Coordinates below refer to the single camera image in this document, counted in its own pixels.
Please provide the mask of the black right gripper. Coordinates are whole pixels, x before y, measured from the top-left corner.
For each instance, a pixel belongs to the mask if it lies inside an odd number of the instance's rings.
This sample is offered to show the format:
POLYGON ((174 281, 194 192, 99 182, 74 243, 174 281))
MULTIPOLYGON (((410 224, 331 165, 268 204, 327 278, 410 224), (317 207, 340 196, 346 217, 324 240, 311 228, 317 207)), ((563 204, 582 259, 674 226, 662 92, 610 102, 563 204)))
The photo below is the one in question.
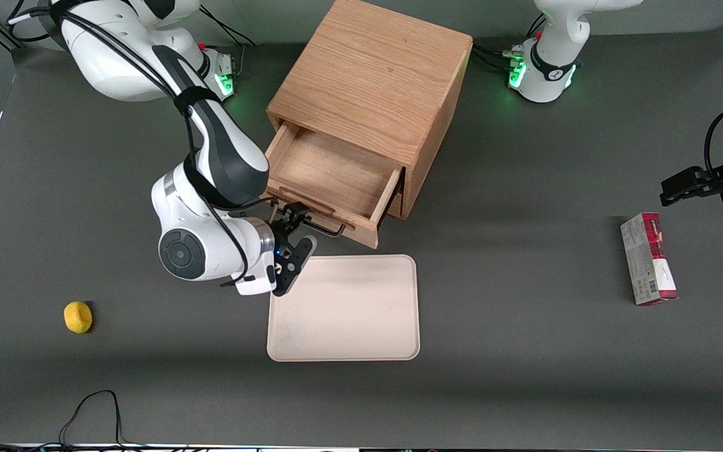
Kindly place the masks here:
POLYGON ((309 218, 310 209, 302 202, 288 203, 284 206, 284 220, 272 221, 272 232, 275 238, 274 263, 276 280, 281 279, 293 269, 290 263, 292 249, 289 237, 293 232, 293 225, 301 225, 309 218))

